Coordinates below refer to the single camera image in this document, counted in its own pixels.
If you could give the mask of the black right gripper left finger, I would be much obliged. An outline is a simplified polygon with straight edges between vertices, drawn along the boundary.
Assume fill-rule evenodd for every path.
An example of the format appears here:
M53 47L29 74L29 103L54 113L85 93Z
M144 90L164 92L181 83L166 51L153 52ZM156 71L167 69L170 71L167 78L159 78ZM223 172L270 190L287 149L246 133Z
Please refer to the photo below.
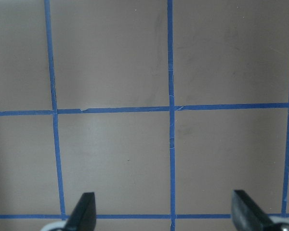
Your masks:
M64 231L94 231L96 227L96 204L94 192L85 192L80 197Z

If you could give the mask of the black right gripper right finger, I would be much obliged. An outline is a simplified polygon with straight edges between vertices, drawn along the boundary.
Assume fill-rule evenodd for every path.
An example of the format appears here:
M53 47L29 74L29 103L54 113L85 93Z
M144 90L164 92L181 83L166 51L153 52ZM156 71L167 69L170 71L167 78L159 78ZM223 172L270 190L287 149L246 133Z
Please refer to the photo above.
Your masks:
M233 190L231 219L237 231L281 231L244 190Z

